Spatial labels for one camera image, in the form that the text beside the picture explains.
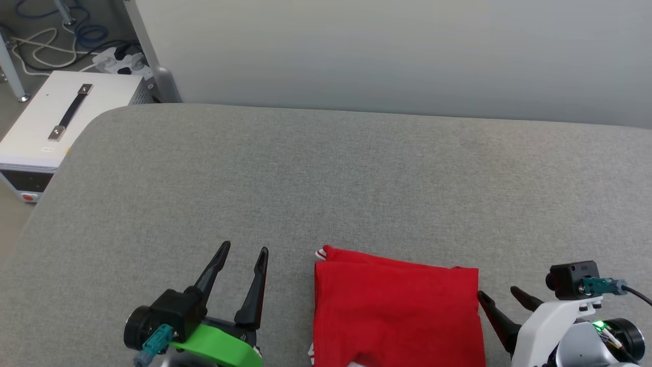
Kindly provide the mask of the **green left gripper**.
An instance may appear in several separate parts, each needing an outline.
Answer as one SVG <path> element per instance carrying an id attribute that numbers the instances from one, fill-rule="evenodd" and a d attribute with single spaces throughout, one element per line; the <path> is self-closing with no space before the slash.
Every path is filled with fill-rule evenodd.
<path id="1" fill-rule="evenodd" d="M 231 242 L 226 240 L 194 284 L 200 304 L 207 306 L 217 274 L 223 269 Z M 263 367 L 257 344 L 262 319 L 269 251 L 261 248 L 254 279 L 234 322 L 206 318 L 184 343 L 172 342 L 171 367 Z"/>

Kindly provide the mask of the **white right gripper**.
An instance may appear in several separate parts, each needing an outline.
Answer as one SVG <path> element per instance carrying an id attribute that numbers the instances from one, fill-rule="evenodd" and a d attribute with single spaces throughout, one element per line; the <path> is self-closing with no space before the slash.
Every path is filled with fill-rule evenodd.
<path id="1" fill-rule="evenodd" d="M 594 303 L 601 298 L 543 302 L 518 286 L 511 286 L 513 297 L 533 312 L 521 326 L 498 309 L 495 301 L 484 291 L 477 299 L 487 319 L 507 353 L 512 356 L 511 367 L 542 367 L 552 351 L 577 318 L 595 314 Z"/>

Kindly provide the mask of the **red Bulls 23 jersey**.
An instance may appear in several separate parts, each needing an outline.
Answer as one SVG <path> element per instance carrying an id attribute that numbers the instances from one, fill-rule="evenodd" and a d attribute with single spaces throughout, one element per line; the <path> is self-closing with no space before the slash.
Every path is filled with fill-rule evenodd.
<path id="1" fill-rule="evenodd" d="M 479 270 L 323 246 L 312 367 L 486 367 Z"/>

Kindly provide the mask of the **white power strip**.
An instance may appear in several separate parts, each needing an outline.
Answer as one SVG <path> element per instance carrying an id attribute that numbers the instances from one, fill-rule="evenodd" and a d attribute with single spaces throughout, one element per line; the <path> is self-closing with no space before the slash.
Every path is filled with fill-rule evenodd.
<path id="1" fill-rule="evenodd" d="M 146 81 L 153 77 L 142 52 L 128 54 L 126 47 L 112 47 L 92 58 L 95 69 L 102 73 L 142 76 Z"/>

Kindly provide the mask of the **white metal equipment box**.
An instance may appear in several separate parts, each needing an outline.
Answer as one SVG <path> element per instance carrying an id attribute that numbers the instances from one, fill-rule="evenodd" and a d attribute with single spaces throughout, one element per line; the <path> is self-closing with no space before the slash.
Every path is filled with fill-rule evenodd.
<path id="1" fill-rule="evenodd" d="M 81 103 L 65 134 L 49 141 L 52 128 L 82 84 L 93 88 Z M 93 119 L 112 109 L 153 103 L 142 76 L 56 70 L 0 140 L 0 180 L 25 203 L 37 203 L 75 139 Z"/>

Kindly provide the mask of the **grey metal table leg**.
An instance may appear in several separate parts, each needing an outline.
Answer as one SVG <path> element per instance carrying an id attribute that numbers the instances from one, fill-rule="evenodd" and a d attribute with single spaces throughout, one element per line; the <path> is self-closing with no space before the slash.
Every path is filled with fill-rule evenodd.
<path id="1" fill-rule="evenodd" d="M 7 50 L 5 38 L 3 37 L 2 30 L 0 29 L 0 69 L 4 75 L 4 79 L 9 84 L 12 93 L 19 102 L 27 102 L 30 100 L 30 94 L 26 93 L 21 80 L 19 79 L 18 72 L 14 67 L 14 63 Z"/>
<path id="2" fill-rule="evenodd" d="M 65 4 L 64 0 L 52 0 L 57 7 L 58 13 L 64 25 L 74 25 L 76 19 L 72 16 L 70 8 Z"/>

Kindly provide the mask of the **grey metal frame post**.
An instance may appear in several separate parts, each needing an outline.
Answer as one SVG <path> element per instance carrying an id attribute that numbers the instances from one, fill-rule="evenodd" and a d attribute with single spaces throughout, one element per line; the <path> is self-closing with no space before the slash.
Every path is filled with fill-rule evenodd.
<path id="1" fill-rule="evenodd" d="M 132 23 L 133 30 L 135 30 L 135 34 L 144 51 L 145 59 L 153 72 L 154 81 L 156 81 L 158 92 L 160 93 L 160 100 L 165 103 L 181 103 L 182 98 L 179 95 L 172 73 L 163 67 L 158 60 L 150 35 L 145 27 L 138 1 L 122 0 L 130 22 Z"/>

